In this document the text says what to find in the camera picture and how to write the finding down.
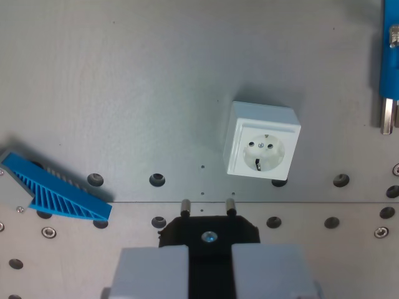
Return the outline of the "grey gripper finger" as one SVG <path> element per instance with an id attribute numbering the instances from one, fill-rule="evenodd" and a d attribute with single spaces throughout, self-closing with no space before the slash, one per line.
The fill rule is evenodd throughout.
<path id="1" fill-rule="evenodd" d="M 298 245 L 234 244 L 237 298 L 319 298 L 319 290 Z"/>
<path id="2" fill-rule="evenodd" d="M 123 249 L 109 297 L 188 298 L 188 247 L 172 245 Z"/>

